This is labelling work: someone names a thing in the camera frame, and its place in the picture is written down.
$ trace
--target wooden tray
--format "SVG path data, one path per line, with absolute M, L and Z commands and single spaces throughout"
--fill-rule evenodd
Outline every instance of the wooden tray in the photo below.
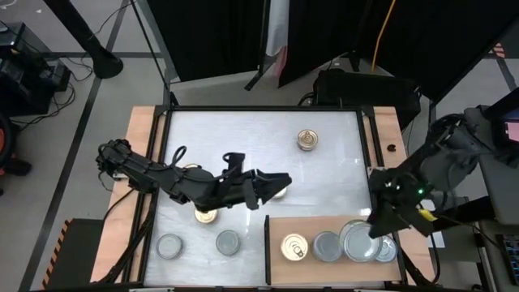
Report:
M 360 281 L 400 281 L 401 274 L 397 260 L 391 263 L 355 263 L 342 256 L 337 262 L 325 263 L 311 253 L 314 237 L 323 231 L 337 234 L 353 219 L 362 216 L 334 217 L 266 217 L 265 256 L 267 283 L 272 286 L 286 284 L 346 283 Z M 281 254 L 281 240 L 297 233 L 308 241 L 309 252 L 300 261 L 289 261 Z

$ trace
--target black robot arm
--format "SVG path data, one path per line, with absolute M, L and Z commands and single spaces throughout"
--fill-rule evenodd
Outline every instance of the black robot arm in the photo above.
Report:
M 369 178 L 376 204 L 367 221 L 377 238 L 412 225 L 424 235 L 433 231 L 417 205 L 431 191 L 451 191 L 491 150 L 475 135 L 462 114 L 447 115 L 431 125 L 426 142 L 397 168 L 373 170 Z
M 276 193 L 292 183 L 288 174 L 265 174 L 260 170 L 242 172 L 245 154 L 227 153 L 223 159 L 229 167 L 214 177 L 200 166 L 180 168 L 176 164 L 187 148 L 182 146 L 174 154 L 171 165 L 160 165 L 135 152 L 126 140 L 111 140 L 99 147 L 96 159 L 99 170 L 112 176 L 125 174 L 130 187 L 141 192 L 161 188 L 179 204 L 193 202 L 201 212 L 218 208 L 231 208 L 245 203 L 257 209 L 258 200 L 267 203 Z

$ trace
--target gray floor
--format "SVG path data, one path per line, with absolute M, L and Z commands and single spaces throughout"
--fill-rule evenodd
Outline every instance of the gray floor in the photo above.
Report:
M 121 6 L 122 0 L 72 0 L 78 11 L 96 31 L 110 13 Z M 13 6 L 0 10 L 4 22 L 25 22 L 53 51 L 83 51 L 68 31 L 59 23 L 41 0 L 19 0 Z M 98 34 L 105 45 L 114 26 L 113 17 Z M 152 40 L 157 51 L 157 44 Z M 116 52 L 148 52 L 144 36 L 132 10 L 127 10 L 114 43 Z M 61 205 L 50 231 L 32 288 L 41 287 L 41 279 L 49 262 L 62 223 L 72 217 L 102 218 L 109 201 L 109 193 L 97 180 L 94 161 L 97 146 L 109 139 L 124 136 L 128 118 L 134 105 L 161 103 L 163 87 L 151 58 L 123 59 L 124 71 L 115 78 L 102 80 L 90 119 Z M 67 60 L 68 66 L 78 75 L 87 72 Z M 507 60 L 514 76 L 519 77 L 519 61 Z M 348 63 L 338 64 L 349 70 Z M 368 71 L 363 63 L 362 71 Z M 267 74 L 255 88 L 247 92 L 245 84 L 254 72 L 217 77 L 200 81 L 174 84 L 172 90 L 184 105 L 294 105 L 306 92 L 311 91 L 317 71 L 277 89 L 277 78 Z M 19 138 L 18 154 L 33 164 L 33 170 L 24 178 L 1 177 L 0 184 L 6 194 L 0 197 L 0 290 L 19 288 L 28 259 L 47 213 L 56 183 L 71 147 L 78 121 L 92 89 L 94 78 L 81 83 L 72 82 L 77 92 L 75 103 L 57 117 L 48 118 L 29 127 Z M 438 105 L 437 116 L 461 112 L 467 106 L 491 104 L 510 92 L 496 60 L 482 60 Z M 59 100 L 67 95 L 58 94 Z M 405 131 L 405 141 L 414 151 L 423 142 L 427 129 L 427 101 L 425 109 L 415 120 L 413 130 Z M 479 170 L 458 188 L 458 195 L 476 199 L 486 195 Z M 440 281 L 447 286 L 467 288 L 478 282 L 475 266 L 463 262 L 451 262 L 442 258 Z

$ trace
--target floor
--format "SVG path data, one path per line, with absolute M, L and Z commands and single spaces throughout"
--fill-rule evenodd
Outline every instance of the floor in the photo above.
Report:
M 110 13 L 127 3 L 127 0 L 71 1 L 93 31 Z M 0 19 L 7 23 L 25 22 L 54 52 L 83 51 L 41 0 L 19 0 L 6 9 L 0 9 Z M 92 76 L 83 82 L 72 81 L 77 92 L 75 103 L 57 117 L 29 127 L 19 138 L 18 155 L 32 163 L 30 175 L 0 178 L 6 190 L 6 194 L 0 197 L 0 232 L 4 234 L 0 237 L 0 288 L 4 291 L 41 287 L 51 251 L 66 219 L 101 219 L 104 216 L 109 193 L 97 180 L 94 162 L 97 146 L 124 136 L 134 105 L 162 103 L 164 89 L 161 78 L 149 57 L 133 10 L 122 10 L 119 15 L 121 23 L 116 23 L 116 19 L 109 20 L 97 35 L 101 43 L 117 53 L 138 54 L 126 54 L 132 58 L 122 60 L 124 70 L 115 78 L 100 80 Z M 158 51 L 154 40 L 152 45 Z M 88 73 L 69 60 L 63 61 L 78 78 Z M 163 70 L 165 65 L 162 60 L 160 63 Z M 333 65 L 349 70 L 348 62 L 338 61 Z M 361 69 L 367 72 L 368 65 L 363 63 Z M 502 70 L 507 69 L 512 76 L 519 78 L 519 60 L 483 59 L 438 104 L 436 116 L 499 100 L 515 88 L 514 82 L 510 79 L 507 82 L 504 78 Z M 317 70 L 281 89 L 277 89 L 277 80 L 269 73 L 251 92 L 243 90 L 254 74 L 247 72 L 173 84 L 171 89 L 183 105 L 295 105 L 304 93 L 311 91 Z M 60 93 L 56 97 L 59 101 L 65 100 L 69 93 Z M 428 113 L 425 99 L 422 107 L 422 113 L 404 133 L 410 152 L 425 138 Z M 84 128 L 79 126 L 80 119 L 88 119 Z M 71 170 L 68 177 L 64 171 L 67 169 Z M 476 170 L 457 188 L 457 192 L 471 199 L 486 195 L 481 172 Z M 56 208 L 57 213 L 54 221 L 51 220 L 52 227 L 46 229 L 42 228 L 42 222 L 49 208 Z M 468 288 L 478 282 L 473 264 L 452 262 L 442 257 L 441 266 L 440 282 L 446 286 Z

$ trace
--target orange cable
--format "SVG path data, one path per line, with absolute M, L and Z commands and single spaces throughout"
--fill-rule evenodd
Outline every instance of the orange cable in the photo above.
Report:
M 382 24 L 382 28 L 380 29 L 379 37 L 376 39 L 375 52 L 373 53 L 373 62 L 371 63 L 371 72 L 375 71 L 376 64 L 376 55 L 379 52 L 379 43 L 382 35 L 384 34 L 384 29 L 386 28 L 386 24 L 388 23 L 389 16 L 391 16 L 392 8 L 395 6 L 395 2 L 397 0 L 392 0 L 391 6 L 389 7 L 388 13 L 386 14 L 386 19 L 384 20 L 384 24 Z

